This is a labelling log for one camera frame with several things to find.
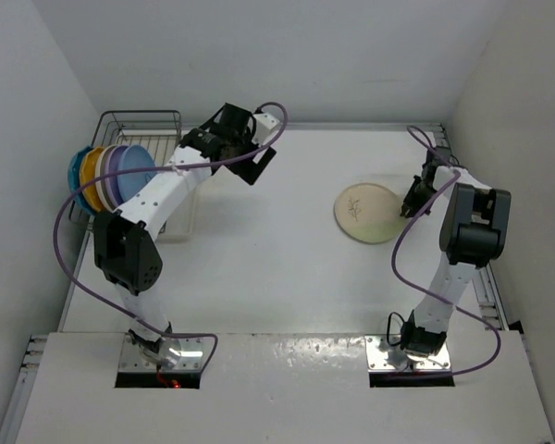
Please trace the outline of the beige green leaf plate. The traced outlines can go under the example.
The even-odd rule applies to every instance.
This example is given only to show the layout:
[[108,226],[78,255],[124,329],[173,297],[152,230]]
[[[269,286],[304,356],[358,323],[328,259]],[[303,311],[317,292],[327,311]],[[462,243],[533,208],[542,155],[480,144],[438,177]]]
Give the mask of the beige green leaf plate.
[[339,228],[352,239],[379,244],[396,238],[405,227],[401,199],[375,183],[358,183],[343,190],[333,206]]

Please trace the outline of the blue plate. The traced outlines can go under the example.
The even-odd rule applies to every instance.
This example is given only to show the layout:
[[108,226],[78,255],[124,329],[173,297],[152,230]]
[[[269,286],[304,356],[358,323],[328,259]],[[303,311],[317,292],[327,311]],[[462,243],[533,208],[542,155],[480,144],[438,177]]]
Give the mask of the blue plate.
[[[148,151],[137,144],[128,147],[120,157],[118,171],[154,167],[155,163]],[[117,187],[121,202],[125,203],[134,197],[154,176],[156,172],[147,170],[117,176]]]

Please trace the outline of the purple plate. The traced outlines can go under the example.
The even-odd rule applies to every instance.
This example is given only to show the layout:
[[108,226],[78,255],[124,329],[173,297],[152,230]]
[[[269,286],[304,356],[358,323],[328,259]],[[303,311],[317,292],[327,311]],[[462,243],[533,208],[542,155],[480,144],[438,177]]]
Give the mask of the purple plate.
[[[128,148],[129,148],[128,145],[116,145],[110,150],[105,160],[106,174],[112,174],[114,172],[117,172],[121,156]],[[117,208],[123,203],[123,200],[117,185],[116,176],[112,176],[105,180],[105,189],[106,189],[106,194],[111,203],[112,209]]]

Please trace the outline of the yellow polka dot plate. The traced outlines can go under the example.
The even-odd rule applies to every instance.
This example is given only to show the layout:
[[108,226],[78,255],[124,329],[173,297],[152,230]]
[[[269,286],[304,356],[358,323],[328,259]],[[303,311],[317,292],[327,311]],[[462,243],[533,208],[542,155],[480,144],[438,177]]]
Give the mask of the yellow polka dot plate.
[[[80,163],[79,173],[81,185],[87,184],[89,181],[95,179],[98,176],[98,174],[96,173],[96,164],[104,149],[105,148],[102,146],[90,148],[89,152],[83,157]],[[85,188],[82,191],[82,195],[90,208],[95,213],[100,213],[105,209],[105,206],[98,195],[95,184],[92,184]]]

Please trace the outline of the teal polka dot plate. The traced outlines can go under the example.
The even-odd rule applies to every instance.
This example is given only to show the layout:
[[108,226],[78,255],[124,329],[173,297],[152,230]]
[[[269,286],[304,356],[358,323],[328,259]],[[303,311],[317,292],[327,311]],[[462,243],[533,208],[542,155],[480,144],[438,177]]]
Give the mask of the teal polka dot plate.
[[[80,187],[80,166],[85,155],[91,151],[92,147],[87,146],[77,151],[71,158],[68,165],[68,188],[70,191],[76,191]],[[95,216],[95,211],[88,204],[81,192],[74,197],[74,203],[89,216]]]

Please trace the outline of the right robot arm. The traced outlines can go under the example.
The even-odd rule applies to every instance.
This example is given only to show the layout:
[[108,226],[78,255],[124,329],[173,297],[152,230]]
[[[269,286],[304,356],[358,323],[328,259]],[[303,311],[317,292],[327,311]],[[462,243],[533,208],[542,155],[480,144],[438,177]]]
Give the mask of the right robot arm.
[[468,284],[478,270],[501,256],[512,206],[509,191],[483,184],[461,166],[431,160],[414,178],[401,215],[422,216],[441,196],[448,199],[448,206],[438,238],[438,269],[423,300],[401,327],[399,347],[419,357],[439,352]]

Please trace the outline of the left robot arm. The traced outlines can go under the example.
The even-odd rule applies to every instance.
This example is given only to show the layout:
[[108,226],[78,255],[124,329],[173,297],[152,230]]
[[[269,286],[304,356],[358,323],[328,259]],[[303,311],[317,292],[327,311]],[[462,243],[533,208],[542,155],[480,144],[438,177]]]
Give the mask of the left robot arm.
[[223,105],[179,141],[164,170],[112,212],[93,222],[94,262],[117,288],[132,320],[129,334],[146,354],[160,358],[172,326],[159,305],[154,285],[163,270],[155,245],[172,213],[219,168],[227,167],[254,184],[276,152],[271,144],[287,120],[266,112]]

